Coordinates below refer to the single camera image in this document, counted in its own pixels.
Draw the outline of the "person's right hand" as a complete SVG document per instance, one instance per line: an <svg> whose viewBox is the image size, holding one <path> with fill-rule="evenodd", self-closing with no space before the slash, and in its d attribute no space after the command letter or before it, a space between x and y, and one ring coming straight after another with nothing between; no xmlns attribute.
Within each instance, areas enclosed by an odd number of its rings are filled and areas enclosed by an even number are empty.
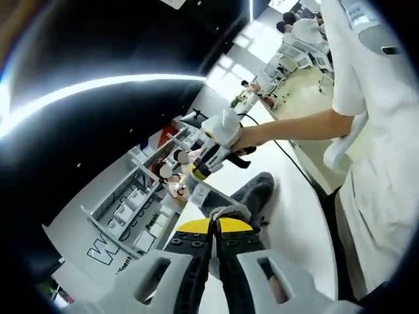
<svg viewBox="0 0 419 314"><path fill-rule="evenodd" d="M233 152L240 152L247 147L258 147L266 142L261 126L244 127L240 130L240 138L233 145Z"/></svg>

